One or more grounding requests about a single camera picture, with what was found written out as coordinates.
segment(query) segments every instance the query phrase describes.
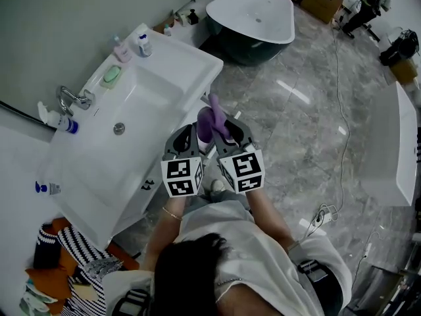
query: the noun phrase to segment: freestanding bathtub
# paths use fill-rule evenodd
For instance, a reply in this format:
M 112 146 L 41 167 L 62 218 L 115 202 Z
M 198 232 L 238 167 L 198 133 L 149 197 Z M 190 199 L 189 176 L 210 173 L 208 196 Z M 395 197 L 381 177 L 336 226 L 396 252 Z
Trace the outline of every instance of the freestanding bathtub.
M 243 65 L 270 60 L 295 38 L 291 0 L 214 0 L 206 12 L 210 34 Z

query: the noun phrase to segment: pink bottle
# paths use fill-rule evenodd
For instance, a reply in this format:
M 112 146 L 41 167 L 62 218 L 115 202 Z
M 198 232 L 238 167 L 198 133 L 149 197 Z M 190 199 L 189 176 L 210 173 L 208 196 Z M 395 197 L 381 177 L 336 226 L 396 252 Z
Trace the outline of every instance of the pink bottle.
M 128 62 L 132 58 L 132 54 L 127 46 L 120 40 L 117 35 L 114 35 L 113 40 L 115 41 L 116 45 L 114 47 L 114 54 L 117 56 L 120 62 Z

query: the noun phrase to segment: sink basin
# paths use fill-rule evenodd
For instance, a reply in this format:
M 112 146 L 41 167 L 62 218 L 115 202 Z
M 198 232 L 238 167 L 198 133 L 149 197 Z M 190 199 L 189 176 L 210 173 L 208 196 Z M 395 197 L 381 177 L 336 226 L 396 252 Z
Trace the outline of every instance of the sink basin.
M 140 57 L 136 34 L 126 39 L 132 59 L 122 64 L 110 55 L 82 88 L 95 94 L 95 103 L 86 111 L 70 107 L 79 131 L 56 132 L 39 172 L 41 180 L 61 185 L 52 198 L 101 249 L 122 229 L 123 217 L 141 218 L 161 181 L 156 165 L 166 139 L 222 69 L 216 57 L 152 30 L 153 54 Z M 122 75 L 108 90 L 100 81 L 111 65 L 121 66 Z M 151 174 L 154 190 L 141 190 Z

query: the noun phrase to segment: soap dish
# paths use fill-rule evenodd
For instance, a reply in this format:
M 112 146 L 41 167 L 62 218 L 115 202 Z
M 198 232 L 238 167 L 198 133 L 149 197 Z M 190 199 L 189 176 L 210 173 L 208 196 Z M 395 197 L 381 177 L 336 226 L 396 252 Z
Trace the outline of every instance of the soap dish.
M 123 68 L 121 66 L 111 65 L 99 84 L 104 88 L 113 89 L 122 74 Z

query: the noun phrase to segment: chrome faucet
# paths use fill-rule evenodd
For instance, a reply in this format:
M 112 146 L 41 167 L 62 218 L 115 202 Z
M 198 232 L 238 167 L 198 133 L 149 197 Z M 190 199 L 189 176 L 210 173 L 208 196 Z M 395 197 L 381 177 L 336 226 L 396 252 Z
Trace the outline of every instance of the chrome faucet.
M 84 90 L 83 97 L 75 96 L 65 86 L 61 86 L 57 88 L 55 94 L 57 96 L 57 99 L 59 100 L 60 108 L 66 113 L 66 115 L 69 115 L 69 116 L 73 116 L 73 111 L 70 110 L 69 105 L 67 105 L 66 102 L 64 101 L 62 97 L 63 94 L 69 97 L 72 100 L 72 102 L 75 102 L 75 104 L 83 110 L 88 110 L 91 104 L 93 103 L 93 101 L 95 101 L 95 95 L 87 91 L 86 89 Z

